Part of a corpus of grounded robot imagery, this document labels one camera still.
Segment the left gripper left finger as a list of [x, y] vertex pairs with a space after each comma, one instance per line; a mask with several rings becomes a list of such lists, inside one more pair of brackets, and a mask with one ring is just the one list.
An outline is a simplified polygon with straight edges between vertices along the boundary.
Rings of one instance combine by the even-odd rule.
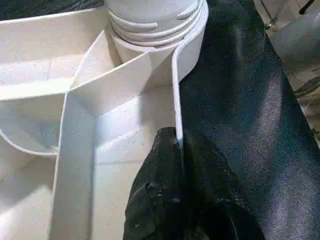
[[123, 239], [182, 240], [186, 197], [180, 146], [174, 127], [156, 133], [153, 145], [133, 180]]

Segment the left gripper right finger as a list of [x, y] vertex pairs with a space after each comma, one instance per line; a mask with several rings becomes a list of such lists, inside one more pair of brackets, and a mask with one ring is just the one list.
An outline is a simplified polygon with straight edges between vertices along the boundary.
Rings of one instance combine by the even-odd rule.
[[263, 240], [239, 178], [214, 143], [204, 134], [186, 131], [183, 151], [193, 219], [207, 239]]

